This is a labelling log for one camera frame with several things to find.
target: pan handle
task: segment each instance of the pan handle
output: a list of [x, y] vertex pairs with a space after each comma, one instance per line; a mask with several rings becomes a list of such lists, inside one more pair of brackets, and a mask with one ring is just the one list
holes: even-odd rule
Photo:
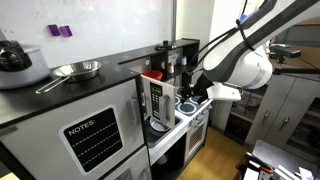
[[65, 82], [66, 80], [68, 80], [70, 78], [70, 76], [69, 77], [65, 77], [64, 79], [63, 78], [64, 77], [60, 77], [60, 78], [50, 82], [49, 84], [43, 86], [42, 88], [40, 88], [40, 89], [38, 89], [36, 91], [36, 94], [42, 94], [42, 93], [46, 93], [46, 92], [50, 91], [51, 89], [55, 88], [59, 84], [61, 84], [61, 83]]

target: wooden floor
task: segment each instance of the wooden floor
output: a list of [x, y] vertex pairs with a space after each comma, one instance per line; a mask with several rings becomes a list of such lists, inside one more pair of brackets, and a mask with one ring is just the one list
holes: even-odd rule
[[192, 159], [178, 180], [232, 180], [237, 173], [235, 166], [244, 153], [243, 146], [209, 128], [205, 147]]

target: purple object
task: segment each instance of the purple object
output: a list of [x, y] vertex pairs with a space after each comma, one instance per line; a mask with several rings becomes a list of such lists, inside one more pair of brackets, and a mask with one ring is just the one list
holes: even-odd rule
[[70, 37], [70, 36], [72, 36], [72, 32], [71, 32], [69, 26], [61, 26], [61, 27], [60, 27], [60, 32], [62, 33], [62, 35], [63, 35], [64, 37]]
[[60, 36], [61, 35], [59, 32], [58, 26], [56, 24], [48, 25], [48, 28], [49, 28], [52, 36]]

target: bottle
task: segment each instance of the bottle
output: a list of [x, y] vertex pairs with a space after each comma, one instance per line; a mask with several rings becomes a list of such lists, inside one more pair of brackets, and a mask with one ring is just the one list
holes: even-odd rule
[[168, 64], [168, 72], [169, 73], [174, 73], [174, 65], [173, 65], [173, 63], [172, 62], [170, 62], [169, 64]]
[[187, 65], [187, 57], [186, 56], [182, 56], [181, 64], [184, 65], [184, 66]]

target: cable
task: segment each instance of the cable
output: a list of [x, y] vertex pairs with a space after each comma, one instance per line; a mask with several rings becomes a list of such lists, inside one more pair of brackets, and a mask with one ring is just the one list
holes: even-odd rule
[[298, 57], [298, 59], [299, 59], [300, 61], [303, 61], [303, 62], [305, 62], [305, 63], [309, 64], [310, 66], [312, 66], [312, 67], [314, 67], [315, 69], [317, 69], [317, 70], [319, 70], [319, 71], [320, 71], [320, 69], [319, 69], [319, 68], [317, 68], [315, 65], [313, 65], [313, 64], [311, 64], [311, 63], [309, 63], [308, 61], [306, 61], [306, 60], [304, 60], [304, 59], [302, 59], [302, 58], [299, 58], [299, 57]]
[[232, 28], [230, 31], [228, 31], [228, 35], [225, 36], [223, 39], [221, 39], [219, 42], [217, 42], [215, 45], [213, 45], [198, 61], [198, 63], [194, 66], [194, 68], [191, 70], [191, 72], [188, 72], [188, 74], [192, 74], [192, 71], [199, 66], [199, 64], [207, 57], [207, 55], [215, 48], [217, 47], [220, 43], [224, 42], [226, 39], [228, 39], [230, 36], [232, 36], [235, 32], [237, 32], [238, 29]]
[[221, 34], [220, 36], [214, 38], [213, 40], [211, 40], [210, 42], [208, 42], [206, 45], [204, 45], [204, 46], [191, 58], [190, 62], [188, 63], [187, 72], [190, 72], [190, 69], [192, 69], [191, 71], [193, 71], [193, 70], [198, 66], [198, 64], [197, 64], [197, 66], [194, 67], [194, 68], [193, 68], [193, 67], [190, 67], [191, 64], [193, 63], [193, 61], [196, 60], [196, 57], [197, 57], [206, 47], [208, 47], [210, 44], [214, 43], [215, 41], [219, 40], [219, 39], [222, 38], [223, 36], [228, 35], [230, 32], [232, 32], [232, 31], [234, 31], [234, 30], [236, 30], [236, 28], [232, 28], [232, 29], [228, 30], [227, 32]]
[[244, 2], [244, 6], [243, 6], [243, 10], [242, 10], [241, 15], [244, 14], [244, 12], [246, 11], [247, 4], [248, 4], [248, 0], [246, 0], [246, 1]]
[[252, 95], [252, 91], [250, 91], [249, 98], [248, 98], [248, 100], [247, 100], [246, 105], [244, 106], [243, 114], [246, 114], [246, 113], [247, 113], [247, 112], [246, 112], [246, 108], [247, 108], [247, 106], [248, 106], [248, 104], [249, 104], [249, 102], [250, 102], [250, 100], [251, 100], [251, 95]]

